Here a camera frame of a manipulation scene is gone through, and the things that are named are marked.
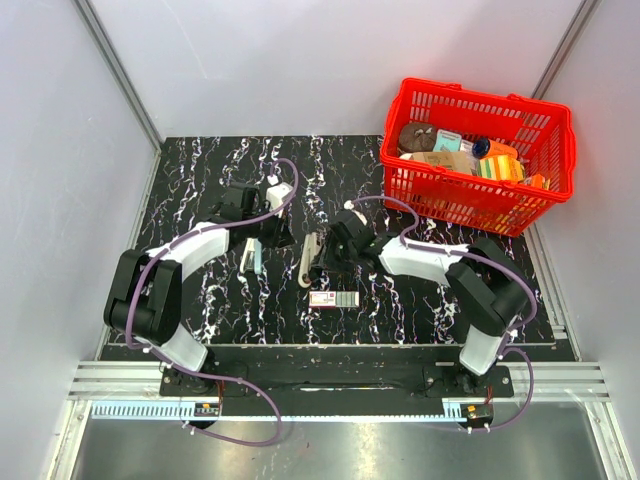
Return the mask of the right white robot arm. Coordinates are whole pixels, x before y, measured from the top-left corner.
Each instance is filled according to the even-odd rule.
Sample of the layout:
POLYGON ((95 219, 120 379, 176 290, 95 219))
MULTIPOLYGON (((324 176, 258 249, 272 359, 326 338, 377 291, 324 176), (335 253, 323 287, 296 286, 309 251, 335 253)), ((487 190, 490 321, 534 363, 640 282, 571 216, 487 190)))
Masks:
POLYGON ((325 272, 346 273, 360 266, 388 276, 411 276, 451 288, 467 331, 454 375, 456 387, 476 396, 491 382, 489 369, 517 319, 536 314, 536 299, 521 271, 490 239, 439 245, 377 233, 364 215, 343 210, 321 240, 305 240, 308 265, 301 282, 325 272))

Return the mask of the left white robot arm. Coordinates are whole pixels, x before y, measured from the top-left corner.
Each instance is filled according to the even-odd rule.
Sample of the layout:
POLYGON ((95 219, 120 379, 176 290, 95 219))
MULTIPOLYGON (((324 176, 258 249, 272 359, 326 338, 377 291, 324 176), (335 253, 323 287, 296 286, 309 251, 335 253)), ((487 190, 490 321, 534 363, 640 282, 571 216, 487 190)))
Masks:
POLYGON ((234 182, 223 199, 183 236, 155 249, 129 249, 119 258, 103 319, 121 333, 132 321, 133 339, 184 367, 182 384, 195 395, 211 392, 215 369, 205 364, 207 348, 181 324, 182 284, 211 260, 250 240, 263 247, 293 243, 284 204, 294 187, 282 182, 262 193, 256 186, 234 182))

